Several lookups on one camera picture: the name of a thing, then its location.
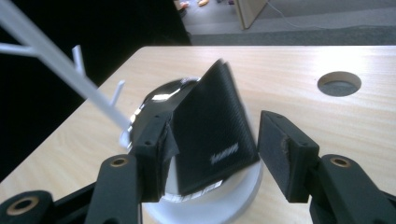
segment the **floor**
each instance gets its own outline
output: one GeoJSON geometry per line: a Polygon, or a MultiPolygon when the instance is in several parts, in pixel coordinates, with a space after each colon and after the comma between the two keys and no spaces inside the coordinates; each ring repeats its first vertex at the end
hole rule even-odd
{"type": "Polygon", "coordinates": [[[203,7],[190,0],[182,20],[192,35],[391,26],[396,25],[396,1],[270,0],[252,26],[241,30],[235,6],[229,5],[228,0],[210,0],[203,7]]]}

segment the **hole in table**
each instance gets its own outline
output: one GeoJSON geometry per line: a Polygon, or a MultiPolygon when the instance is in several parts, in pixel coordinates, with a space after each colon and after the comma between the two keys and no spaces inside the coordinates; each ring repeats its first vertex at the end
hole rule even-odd
{"type": "Polygon", "coordinates": [[[361,79],[348,72],[331,72],[319,79],[318,88],[330,96],[348,96],[361,88],[361,79]]]}

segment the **table surface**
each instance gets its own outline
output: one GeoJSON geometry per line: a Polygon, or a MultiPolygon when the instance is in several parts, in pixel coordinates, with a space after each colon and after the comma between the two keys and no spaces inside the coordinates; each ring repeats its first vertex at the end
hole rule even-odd
{"type": "MultiPolygon", "coordinates": [[[[320,156],[353,159],[396,195],[396,47],[147,47],[100,91],[110,97],[124,79],[117,108],[129,117],[156,87],[201,77],[219,58],[233,70],[256,137],[262,110],[282,114],[320,145],[320,156]],[[319,91],[319,78],[335,71],[357,75],[361,88],[345,97],[319,91]]],[[[103,160],[126,152],[119,136],[118,126],[85,102],[0,184],[0,202],[33,189],[57,200],[91,184],[103,160]]],[[[264,169],[258,195],[235,223],[309,223],[308,207],[289,204],[264,169]]],[[[145,213],[144,222],[154,221],[145,213]]]]}

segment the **black wallet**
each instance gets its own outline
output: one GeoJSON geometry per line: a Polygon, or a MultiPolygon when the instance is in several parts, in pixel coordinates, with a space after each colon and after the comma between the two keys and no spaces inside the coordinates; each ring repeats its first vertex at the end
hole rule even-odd
{"type": "Polygon", "coordinates": [[[178,191],[187,195],[259,160],[227,63],[218,60],[181,101],[171,120],[178,191]]]}

